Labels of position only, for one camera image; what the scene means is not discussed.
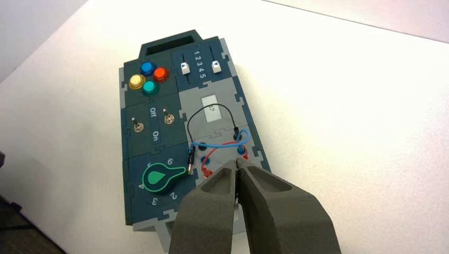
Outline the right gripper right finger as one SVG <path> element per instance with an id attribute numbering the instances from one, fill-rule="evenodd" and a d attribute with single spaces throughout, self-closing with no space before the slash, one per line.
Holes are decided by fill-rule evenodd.
<path id="1" fill-rule="evenodd" d="M 340 253 L 333 222 L 311 193 L 237 160 L 250 253 Z"/>

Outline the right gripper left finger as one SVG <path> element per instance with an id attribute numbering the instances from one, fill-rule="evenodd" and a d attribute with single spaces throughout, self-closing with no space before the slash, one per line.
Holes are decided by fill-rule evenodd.
<path id="1" fill-rule="evenodd" d="M 183 198 L 169 253 L 231 253 L 237 170 L 227 161 Z"/>

